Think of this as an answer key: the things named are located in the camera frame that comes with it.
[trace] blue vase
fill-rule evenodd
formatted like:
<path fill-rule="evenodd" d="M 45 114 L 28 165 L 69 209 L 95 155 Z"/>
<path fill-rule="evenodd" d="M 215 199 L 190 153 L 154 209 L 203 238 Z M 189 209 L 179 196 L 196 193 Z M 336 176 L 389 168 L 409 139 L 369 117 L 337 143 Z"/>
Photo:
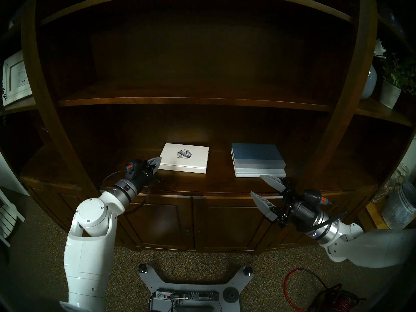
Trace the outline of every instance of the blue vase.
<path fill-rule="evenodd" d="M 367 99 L 374 91 L 374 87 L 376 86 L 377 82 L 377 73 L 374 69 L 373 65 L 370 67 L 370 71 L 368 72 L 367 82 L 365 83 L 365 87 L 363 93 L 361 95 L 361 99 Z"/>

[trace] metal base plate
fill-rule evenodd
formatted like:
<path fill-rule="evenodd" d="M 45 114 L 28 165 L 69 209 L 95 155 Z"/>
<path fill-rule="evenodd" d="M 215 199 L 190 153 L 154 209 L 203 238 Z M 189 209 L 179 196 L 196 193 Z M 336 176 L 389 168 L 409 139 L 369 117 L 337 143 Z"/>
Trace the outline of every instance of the metal base plate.
<path fill-rule="evenodd" d="M 240 312 L 240 300 L 235 303 L 227 303 L 223 298 L 223 292 L 228 287 L 234 287 L 237 289 L 238 293 L 241 293 L 242 289 L 251 281 L 253 274 L 250 276 L 244 275 L 244 268 L 240 268 L 234 277 L 226 284 L 174 284 L 174 283 L 165 283 L 157 275 L 156 271 L 150 265 L 147 265 L 146 273 L 139 273 L 141 279 L 148 287 L 150 293 L 156 292 L 158 288 L 172 289 L 175 291 L 195 291 L 195 292 L 212 292 L 216 291 L 220 294 L 219 303 L 217 301 L 188 301 L 180 300 L 180 307 L 192 306 L 192 307 L 202 307 L 202 306 L 212 306 L 214 308 L 213 312 Z M 172 302 L 169 299 L 153 299 L 151 300 L 150 310 L 156 310 L 160 312 L 168 312 L 172 306 Z"/>

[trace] blue book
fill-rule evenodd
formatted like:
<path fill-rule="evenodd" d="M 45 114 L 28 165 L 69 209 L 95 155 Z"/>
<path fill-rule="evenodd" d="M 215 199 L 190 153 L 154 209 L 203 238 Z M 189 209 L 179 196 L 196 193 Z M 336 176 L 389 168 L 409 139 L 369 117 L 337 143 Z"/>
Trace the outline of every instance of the blue book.
<path fill-rule="evenodd" d="M 236 169 L 284 169 L 286 164 L 274 144 L 232 143 Z"/>

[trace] potted plant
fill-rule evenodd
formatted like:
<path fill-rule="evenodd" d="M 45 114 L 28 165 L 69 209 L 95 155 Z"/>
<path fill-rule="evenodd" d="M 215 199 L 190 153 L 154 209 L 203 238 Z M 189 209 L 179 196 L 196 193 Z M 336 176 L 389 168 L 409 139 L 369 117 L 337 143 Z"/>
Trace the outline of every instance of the potted plant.
<path fill-rule="evenodd" d="M 416 87 L 416 78 L 414 78 L 415 61 L 407 59 L 400 63 L 396 53 L 391 53 L 383 61 L 385 75 L 383 76 L 384 81 L 380 94 L 380 103 L 392 109 L 402 91 L 414 94 L 414 88 Z"/>

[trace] wall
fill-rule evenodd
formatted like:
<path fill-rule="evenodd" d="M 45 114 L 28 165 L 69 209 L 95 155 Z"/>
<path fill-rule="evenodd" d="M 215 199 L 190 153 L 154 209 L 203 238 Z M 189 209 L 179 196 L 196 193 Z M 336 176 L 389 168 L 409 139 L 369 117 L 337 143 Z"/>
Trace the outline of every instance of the wall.
<path fill-rule="evenodd" d="M 6 163 L 6 160 L 3 158 L 3 155 L 0 153 L 0 186 L 7 189 L 19 192 L 24 195 L 29 195 L 25 188 L 20 184 L 19 180 L 16 179 L 12 170 Z"/>

